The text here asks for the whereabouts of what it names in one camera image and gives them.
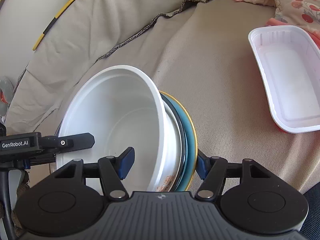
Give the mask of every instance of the dark fringe trim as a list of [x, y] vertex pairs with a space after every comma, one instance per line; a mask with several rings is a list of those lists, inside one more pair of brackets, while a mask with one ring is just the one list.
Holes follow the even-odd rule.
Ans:
[[148, 25], [146, 25], [145, 27], [142, 28], [141, 31], [139, 31], [137, 34], [135, 34], [134, 36], [130, 37], [129, 39], [127, 39], [126, 41], [122, 42], [121, 44], [115, 46], [112, 50], [110, 50], [108, 53], [102, 55], [101, 57], [99, 57], [95, 63], [97, 63], [98, 60], [105, 58], [105, 57], [109, 57], [112, 53], [114, 53], [117, 49], [119, 49], [120, 47], [124, 46], [125, 44], [129, 43], [130, 41], [134, 40], [135, 38], [138, 38], [141, 34], [145, 33], [148, 29], [150, 29], [151, 27], [153, 27], [157, 21], [157, 19], [161, 16], [169, 19], [173, 16], [175, 16], [176, 14], [185, 11], [186, 9], [195, 6], [197, 3], [207, 3], [210, 0], [184, 0], [183, 3], [181, 4], [180, 8], [178, 10], [176, 10], [171, 16], [169, 16], [167, 13], [160, 13], [158, 14]]
[[26, 72], [26, 70], [27, 70], [27, 67], [22, 71], [22, 73], [21, 73], [20, 76], [18, 77], [17, 83], [16, 83], [16, 85], [15, 85], [15, 87], [14, 87], [14, 89], [13, 89], [13, 94], [16, 93], [17, 88], [18, 88], [18, 85], [20, 84], [20, 81], [21, 81], [21, 79], [23, 78], [23, 75], [24, 75], [24, 73]]

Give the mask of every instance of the bowl rim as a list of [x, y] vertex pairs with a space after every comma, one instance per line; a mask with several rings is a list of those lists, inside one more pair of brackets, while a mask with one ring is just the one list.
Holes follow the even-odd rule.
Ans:
[[156, 111], [157, 111], [157, 116], [158, 116], [158, 124], [159, 124], [159, 140], [158, 140], [158, 152], [157, 152], [157, 157], [156, 157], [156, 163], [154, 166], [154, 171], [152, 173], [149, 185], [147, 187], [147, 191], [155, 191], [157, 185], [160, 182], [162, 172], [164, 170], [164, 165], [165, 165], [165, 160], [166, 160], [166, 154], [167, 154], [167, 137], [165, 134], [167, 134], [168, 131], [168, 124], [166, 122], [166, 113], [164, 109], [164, 104], [162, 102], [162, 98], [160, 96], [159, 90], [154, 84], [154, 82], [145, 74], [143, 71], [139, 70], [138, 68], [135, 68], [133, 66], [128, 66], [128, 65], [116, 65], [112, 67], [108, 67], [106, 69], [101, 70], [97, 74], [95, 74], [93, 77], [91, 77], [81, 88], [80, 90], [76, 93], [74, 98], [72, 99], [71, 103], [69, 104], [64, 117], [62, 119], [61, 125], [60, 125], [60, 130], [59, 130], [59, 136], [61, 136], [61, 131], [63, 131], [63, 125], [64, 123], [68, 123], [67, 120], [67, 115], [70, 114], [72, 111], [72, 108], [76, 106], [77, 100], [81, 98], [81, 94], [83, 91], [92, 84], [92, 82], [98, 78], [99, 76], [103, 75], [106, 72], [109, 71], [114, 71], [114, 70], [127, 70], [131, 71], [137, 76], [139, 76], [144, 83], [148, 86], [153, 100], [156, 104]]
[[183, 128], [182, 125], [182, 121], [181, 118], [177, 112], [177, 110], [174, 108], [173, 104], [169, 101], [168, 98], [166, 98], [162, 93], [160, 93], [162, 100], [168, 105], [168, 107], [171, 109], [177, 124], [178, 124], [178, 129], [181, 135], [181, 155], [180, 155], [180, 163], [179, 163], [179, 168], [177, 170], [177, 175], [176, 178], [174, 180], [174, 182], [172, 182], [170, 188], [169, 188], [169, 192], [175, 191], [176, 188], [178, 187], [178, 182], [181, 179], [181, 176], [183, 174], [184, 171], [184, 167], [187, 164], [187, 142], [186, 142], [186, 133], [185, 130]]
[[198, 141], [197, 141], [196, 129], [195, 129], [194, 125], [193, 125], [193, 122], [192, 122], [192, 120], [191, 120], [191, 117], [190, 117], [189, 113], [186, 111], [186, 109], [184, 108], [184, 106], [183, 106], [176, 98], [174, 98], [174, 97], [171, 96], [170, 94], [168, 94], [168, 93], [166, 93], [166, 92], [163, 92], [163, 91], [161, 91], [161, 90], [159, 90], [159, 92], [160, 92], [161, 94], [164, 94], [164, 95], [168, 96], [168, 97], [171, 98], [173, 101], [175, 101], [175, 102], [182, 108], [182, 110], [185, 112], [185, 114], [186, 114], [186, 116], [188, 117], [189, 122], [190, 122], [190, 124], [191, 124], [192, 132], [193, 132], [194, 139], [195, 139], [195, 153], [196, 153], [196, 154], [195, 154], [195, 160], [194, 160], [193, 168], [192, 168], [192, 170], [193, 170], [192, 176], [191, 176], [191, 178], [190, 178], [190, 180], [189, 180], [189, 182], [188, 182], [187, 187], [184, 189], [184, 190], [186, 191], [186, 190], [188, 190], [188, 188], [190, 187], [191, 181], [192, 181], [192, 179], [193, 179], [193, 176], [194, 176], [195, 170], [196, 170], [196, 163], [197, 163], [197, 157], [198, 157]]

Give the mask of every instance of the stacked bowls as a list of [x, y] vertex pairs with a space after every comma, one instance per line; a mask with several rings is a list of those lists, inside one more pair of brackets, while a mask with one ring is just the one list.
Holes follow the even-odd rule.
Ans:
[[[59, 137], [86, 132], [95, 138], [93, 147], [57, 155], [57, 168], [75, 158], [93, 163], [117, 157], [133, 147], [135, 162], [122, 181], [129, 194], [188, 189], [197, 157], [190, 116], [139, 69], [113, 66], [83, 85], [67, 109]], [[102, 194], [99, 179], [86, 180]]]

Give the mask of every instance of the yellow rim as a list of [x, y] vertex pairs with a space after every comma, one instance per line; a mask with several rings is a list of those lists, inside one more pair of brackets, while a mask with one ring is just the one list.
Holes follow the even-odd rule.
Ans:
[[193, 173], [192, 173], [192, 176], [191, 176], [191, 178], [190, 178], [190, 180], [189, 180], [189, 183], [188, 183], [187, 188], [185, 188], [185, 191], [186, 191], [186, 190], [188, 190], [188, 188], [190, 187], [190, 184], [191, 184], [193, 175], [195, 174], [195, 170], [196, 170], [196, 163], [197, 163], [197, 157], [198, 157], [198, 141], [197, 141], [196, 129], [195, 129], [194, 125], [193, 125], [193, 122], [192, 122], [192, 120], [191, 120], [190, 115], [188, 114], [187, 110], [183, 107], [183, 105], [182, 105], [177, 99], [175, 99], [173, 96], [169, 95], [168, 93], [163, 92], [163, 91], [160, 91], [160, 90], [159, 90], [159, 92], [160, 92], [161, 94], [164, 94], [164, 95], [168, 96], [168, 97], [171, 98], [172, 100], [174, 100], [174, 101], [183, 109], [183, 111], [186, 113], [186, 115], [187, 115], [187, 117], [188, 117], [188, 119], [189, 119], [189, 121], [190, 121], [190, 123], [191, 123], [192, 131], [193, 131], [193, 134], [195, 135], [195, 147], [196, 147], [195, 152], [196, 152], [196, 158], [195, 158], [195, 163], [193, 164]]
[[[47, 26], [47, 28], [49, 27], [49, 30], [50, 28], [52, 27], [52, 25], [55, 23], [55, 21], [60, 17], [60, 15], [74, 2], [75, 0], [69, 0], [61, 9], [60, 11], [55, 15], [55, 17], [53, 18], [53, 20], [49, 23], [49, 25]], [[47, 33], [47, 28], [44, 30], [44, 32], [40, 35], [40, 37], [38, 38], [36, 44], [33, 46], [32, 50], [35, 51], [40, 42], [42, 41], [42, 39], [44, 38], [45, 34]]]

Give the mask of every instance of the yellow strip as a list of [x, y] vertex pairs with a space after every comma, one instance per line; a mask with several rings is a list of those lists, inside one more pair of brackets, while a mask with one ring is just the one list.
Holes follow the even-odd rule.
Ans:
[[72, 4], [75, 0], [69, 0], [62, 8], [61, 10], [55, 15], [55, 18], [59, 18], [59, 16], [68, 8], [70, 4]]
[[[195, 147], [196, 147], [196, 149], [195, 149], [196, 158], [195, 158], [195, 163], [193, 164], [193, 175], [194, 175], [194, 174], [195, 174], [195, 170], [196, 170], [197, 157], [198, 157], [198, 141], [197, 141], [196, 129], [195, 129], [194, 125], [193, 125], [193, 122], [192, 122], [192, 120], [191, 120], [191, 117], [190, 117], [190, 115], [188, 114], [188, 112], [186, 111], [186, 109], [183, 107], [183, 105], [182, 105], [177, 99], [175, 99], [173, 96], [169, 95], [169, 94], [166, 93], [166, 92], [163, 92], [163, 91], [160, 91], [160, 90], [159, 90], [159, 92], [160, 92], [161, 94], [164, 94], [164, 95], [168, 96], [168, 97], [171, 98], [173, 101], [175, 101], [175, 102], [183, 109], [183, 111], [186, 113], [186, 115], [187, 115], [187, 117], [188, 117], [188, 119], [189, 119], [189, 121], [190, 121], [193, 134], [195, 135]], [[185, 191], [187, 191], [188, 188], [190, 187], [190, 184], [191, 184], [193, 175], [191, 176], [191, 178], [190, 178], [190, 180], [189, 180], [189, 183], [188, 183], [188, 185], [187, 185], [187, 188], [185, 188]]]
[[37, 40], [36, 44], [33, 46], [32, 50], [35, 51], [37, 49], [37, 47], [39, 46], [40, 42], [42, 41], [44, 37], [44, 34], [42, 33], [39, 37], [39, 39]]
[[[55, 18], [58, 19], [59, 16], [68, 8], [68, 6], [70, 6], [70, 4], [72, 4], [75, 0], [69, 0], [62, 8], [61, 10], [55, 15]], [[42, 33], [40, 35], [40, 37], [38, 38], [36, 44], [33, 46], [32, 50], [35, 51], [37, 49], [37, 47], [39, 46], [40, 42], [42, 41], [44, 37], [44, 34]]]

